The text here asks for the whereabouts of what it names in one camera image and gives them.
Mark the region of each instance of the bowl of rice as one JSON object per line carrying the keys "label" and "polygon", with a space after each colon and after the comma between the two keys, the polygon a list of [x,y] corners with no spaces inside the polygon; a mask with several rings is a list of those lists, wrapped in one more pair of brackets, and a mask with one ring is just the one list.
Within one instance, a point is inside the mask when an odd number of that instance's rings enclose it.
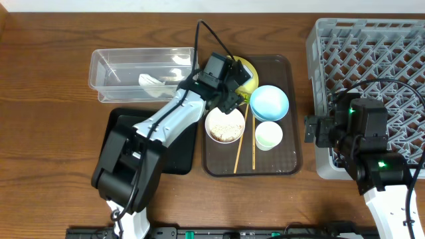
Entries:
{"label": "bowl of rice", "polygon": [[214,108],[205,119],[205,131],[218,143],[233,143],[242,136],[244,130],[245,119],[237,109],[226,115],[218,108]]}

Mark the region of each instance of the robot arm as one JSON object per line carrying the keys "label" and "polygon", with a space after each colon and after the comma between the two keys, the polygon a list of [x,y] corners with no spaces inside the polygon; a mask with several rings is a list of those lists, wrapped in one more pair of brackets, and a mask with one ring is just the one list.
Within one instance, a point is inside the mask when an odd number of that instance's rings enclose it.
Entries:
{"label": "robot arm", "polygon": [[122,212],[136,189],[133,203],[114,228],[117,235],[124,232],[120,238],[141,239],[147,234],[146,206],[158,187],[167,148],[208,110],[218,107],[226,114],[234,110],[244,100],[234,91],[249,78],[240,61],[213,53],[197,80],[182,82],[175,97],[155,115],[132,128],[117,125],[111,130],[92,186],[113,212]]}
{"label": "robot arm", "polygon": [[[387,111],[375,99],[348,93],[335,106],[332,117],[307,116],[305,142],[332,147],[344,157],[345,170],[356,181],[372,212],[382,239],[409,238],[405,202],[412,175],[399,153],[386,146]],[[410,211],[416,238],[425,238],[412,194]]]}

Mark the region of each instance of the white bowl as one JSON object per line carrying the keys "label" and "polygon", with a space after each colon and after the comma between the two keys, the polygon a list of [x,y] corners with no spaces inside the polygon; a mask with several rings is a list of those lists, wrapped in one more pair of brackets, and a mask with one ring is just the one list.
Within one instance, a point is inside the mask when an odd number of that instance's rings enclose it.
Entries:
{"label": "white bowl", "polygon": [[[215,139],[211,135],[211,129],[217,125],[240,125],[242,126],[242,129],[240,130],[240,134],[238,137],[236,137],[234,140],[229,142],[221,142]],[[245,118],[240,113],[239,110],[235,109],[230,114],[226,115],[225,113],[222,113],[218,108],[212,109],[209,114],[207,115],[207,118],[205,119],[205,131],[207,132],[208,136],[218,143],[233,143],[237,141],[240,136],[244,133],[245,130]]]}

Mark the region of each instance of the plastic dish rack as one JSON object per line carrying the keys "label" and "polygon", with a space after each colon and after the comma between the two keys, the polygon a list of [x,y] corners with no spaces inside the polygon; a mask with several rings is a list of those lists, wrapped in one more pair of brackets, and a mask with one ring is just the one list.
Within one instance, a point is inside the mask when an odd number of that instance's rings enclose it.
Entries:
{"label": "plastic dish rack", "polygon": [[[332,114],[330,93],[362,80],[397,79],[425,96],[425,20],[319,19],[306,47],[317,116]],[[388,150],[417,164],[425,142],[425,110],[418,98],[395,83],[357,90],[362,97],[382,100],[388,109]],[[333,149],[316,147],[315,156],[320,177],[351,179]],[[419,177],[425,178],[424,170]]]}

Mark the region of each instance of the rice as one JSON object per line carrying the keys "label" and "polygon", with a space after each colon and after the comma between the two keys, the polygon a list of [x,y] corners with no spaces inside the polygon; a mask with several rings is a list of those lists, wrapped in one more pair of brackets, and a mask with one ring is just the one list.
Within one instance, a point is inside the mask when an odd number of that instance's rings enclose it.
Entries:
{"label": "rice", "polygon": [[241,133],[242,125],[216,124],[211,127],[211,136],[223,143],[234,141]]}

